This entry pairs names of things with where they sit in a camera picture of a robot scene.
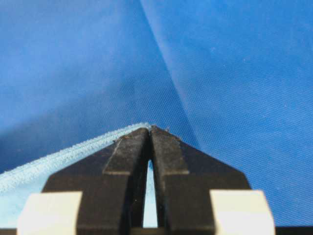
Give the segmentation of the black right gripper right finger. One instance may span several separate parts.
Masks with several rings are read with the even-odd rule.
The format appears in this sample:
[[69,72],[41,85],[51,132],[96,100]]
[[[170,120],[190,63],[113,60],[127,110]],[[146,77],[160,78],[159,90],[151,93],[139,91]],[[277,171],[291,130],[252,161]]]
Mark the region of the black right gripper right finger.
[[265,194],[239,170],[151,128],[157,221],[167,235],[273,235]]

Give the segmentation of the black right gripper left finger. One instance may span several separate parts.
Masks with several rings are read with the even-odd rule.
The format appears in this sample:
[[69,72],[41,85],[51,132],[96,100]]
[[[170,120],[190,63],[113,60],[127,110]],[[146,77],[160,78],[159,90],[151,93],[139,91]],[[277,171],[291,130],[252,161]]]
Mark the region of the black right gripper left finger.
[[146,166],[149,130],[139,128],[112,145],[50,175],[31,194],[18,219],[20,235],[121,235]]

